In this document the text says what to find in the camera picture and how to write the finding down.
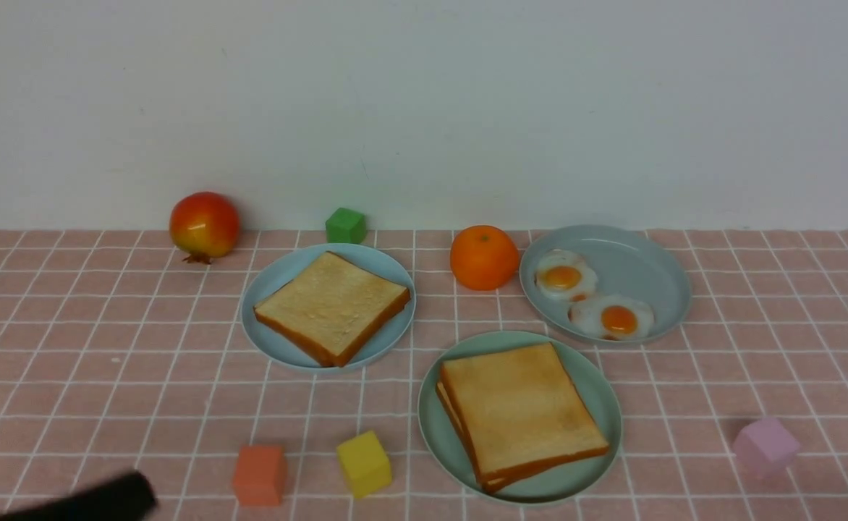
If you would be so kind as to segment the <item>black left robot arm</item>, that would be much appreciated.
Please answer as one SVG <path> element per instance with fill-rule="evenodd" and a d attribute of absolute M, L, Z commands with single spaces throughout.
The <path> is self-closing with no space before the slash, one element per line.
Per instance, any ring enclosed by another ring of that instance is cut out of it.
<path fill-rule="evenodd" d="M 75 494 L 0 514 L 0 520 L 144 520 L 159 507 L 139 470 L 123 472 Z"/>

